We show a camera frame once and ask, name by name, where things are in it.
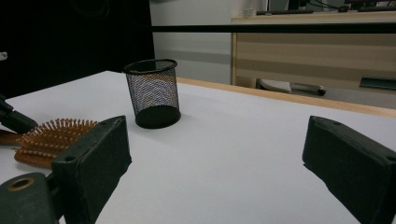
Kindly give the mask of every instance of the mesh cup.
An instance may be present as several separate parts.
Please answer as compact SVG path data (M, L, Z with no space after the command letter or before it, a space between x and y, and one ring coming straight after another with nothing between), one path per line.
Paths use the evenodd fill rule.
M159 129L180 119L176 66L174 60L162 59L131 63L124 67L138 126Z

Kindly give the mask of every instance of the black backdrop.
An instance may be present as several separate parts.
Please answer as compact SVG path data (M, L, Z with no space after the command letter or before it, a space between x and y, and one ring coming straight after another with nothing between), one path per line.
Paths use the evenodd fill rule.
M152 32L134 29L151 25L149 1L1 1L0 16L7 98L154 58Z

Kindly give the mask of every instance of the white tabletop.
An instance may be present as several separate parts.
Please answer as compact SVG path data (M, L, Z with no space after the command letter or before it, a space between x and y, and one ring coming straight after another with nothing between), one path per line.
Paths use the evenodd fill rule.
M118 73L7 102L38 123L127 117L133 163L97 223L358 223L303 166L309 116L338 120L396 148L396 119L181 83L177 88L181 119L160 130L134 123L126 78ZM15 162L13 154L0 147L1 183L50 173Z

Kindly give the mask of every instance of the desk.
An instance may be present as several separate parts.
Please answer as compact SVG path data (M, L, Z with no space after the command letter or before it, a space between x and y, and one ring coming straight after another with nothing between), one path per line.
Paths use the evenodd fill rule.
M325 12L235 18L233 24L394 23L396 12ZM358 91L363 77L396 78L396 34L233 34L233 84L256 78Z
M358 223L303 166L309 116L338 120L396 148L394 110L320 99L306 105L306 97L266 97L240 87L226 91L225 85L183 78L177 87L182 117L160 130L134 123L126 78L118 73L7 102L38 123L126 115L133 163L97 223ZM50 173L16 163L13 154L0 148L1 183L34 171Z

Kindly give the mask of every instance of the brush bristle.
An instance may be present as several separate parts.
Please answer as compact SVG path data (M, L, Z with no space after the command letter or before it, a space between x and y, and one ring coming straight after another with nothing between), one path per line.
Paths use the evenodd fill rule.
M50 163L97 124L84 119L56 119L35 127L17 143L15 160L50 169Z

